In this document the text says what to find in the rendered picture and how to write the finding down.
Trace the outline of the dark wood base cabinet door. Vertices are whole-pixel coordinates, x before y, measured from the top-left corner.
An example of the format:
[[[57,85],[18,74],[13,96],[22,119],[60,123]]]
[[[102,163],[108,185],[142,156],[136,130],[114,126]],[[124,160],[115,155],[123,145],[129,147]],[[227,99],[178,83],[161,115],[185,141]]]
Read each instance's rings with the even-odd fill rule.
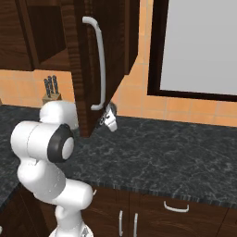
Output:
[[[93,191],[94,199],[81,215],[94,237],[119,237],[120,210],[123,211],[122,237],[129,237],[129,193],[98,186]]]
[[[176,213],[164,208],[186,208],[188,213]],[[216,237],[227,207],[130,193],[130,234],[133,237],[134,214],[138,213],[137,237]]]

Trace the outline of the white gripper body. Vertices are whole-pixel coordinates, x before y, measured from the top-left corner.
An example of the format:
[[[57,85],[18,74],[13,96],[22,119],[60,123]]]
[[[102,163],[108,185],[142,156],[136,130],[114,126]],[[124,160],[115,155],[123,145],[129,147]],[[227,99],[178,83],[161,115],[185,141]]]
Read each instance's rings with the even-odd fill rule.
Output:
[[[105,119],[105,124],[110,131],[115,131],[118,128],[116,117],[114,115],[107,115]]]

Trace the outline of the dark wood corner base cabinet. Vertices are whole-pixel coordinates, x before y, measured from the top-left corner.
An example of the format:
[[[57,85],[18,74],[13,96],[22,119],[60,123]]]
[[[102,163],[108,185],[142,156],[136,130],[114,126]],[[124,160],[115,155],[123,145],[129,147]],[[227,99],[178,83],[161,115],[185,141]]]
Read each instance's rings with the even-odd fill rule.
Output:
[[[21,184],[0,192],[0,237],[48,237],[56,227],[54,212]]]

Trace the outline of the dark framed window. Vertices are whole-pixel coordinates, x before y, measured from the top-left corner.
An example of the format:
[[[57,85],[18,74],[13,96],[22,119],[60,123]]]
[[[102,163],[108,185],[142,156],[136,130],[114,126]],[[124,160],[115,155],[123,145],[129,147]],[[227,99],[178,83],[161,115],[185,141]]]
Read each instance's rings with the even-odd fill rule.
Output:
[[[237,0],[154,0],[147,93],[237,102]]]

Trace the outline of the dark wood wall cabinet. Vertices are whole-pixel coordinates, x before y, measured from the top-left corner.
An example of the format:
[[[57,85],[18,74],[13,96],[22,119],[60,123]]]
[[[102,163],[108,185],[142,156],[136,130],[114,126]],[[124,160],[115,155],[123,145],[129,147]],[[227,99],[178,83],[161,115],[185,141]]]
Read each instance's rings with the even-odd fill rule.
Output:
[[[128,74],[138,55],[140,0],[0,0],[0,69],[99,70],[94,27],[106,69]]]

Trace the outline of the wooden knife block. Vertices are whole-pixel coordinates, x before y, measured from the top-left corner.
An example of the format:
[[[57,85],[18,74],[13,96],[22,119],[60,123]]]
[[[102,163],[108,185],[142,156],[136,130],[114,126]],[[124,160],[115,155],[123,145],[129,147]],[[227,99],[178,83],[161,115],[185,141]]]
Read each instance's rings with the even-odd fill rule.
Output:
[[[50,96],[45,94],[43,97],[43,104],[45,105],[48,102],[57,101],[57,100],[61,100],[61,99],[62,99],[61,94],[51,94]]]

